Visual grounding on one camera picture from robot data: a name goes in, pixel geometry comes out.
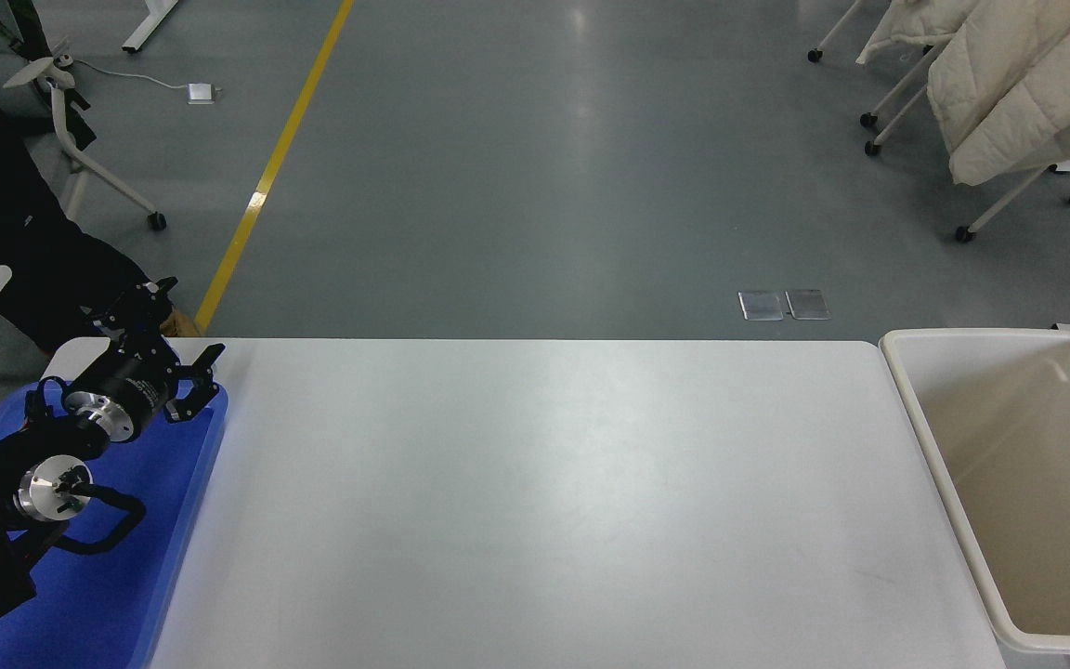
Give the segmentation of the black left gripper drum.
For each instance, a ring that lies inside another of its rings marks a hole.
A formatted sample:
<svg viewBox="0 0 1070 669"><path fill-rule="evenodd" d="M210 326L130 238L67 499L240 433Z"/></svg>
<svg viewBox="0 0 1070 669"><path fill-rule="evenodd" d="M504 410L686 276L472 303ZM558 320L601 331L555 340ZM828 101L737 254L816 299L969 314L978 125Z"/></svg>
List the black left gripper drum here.
<svg viewBox="0 0 1070 669"><path fill-rule="evenodd" d="M113 348L73 380L73 414L103 428L146 428L173 398L175 381L159 361Z"/></svg>

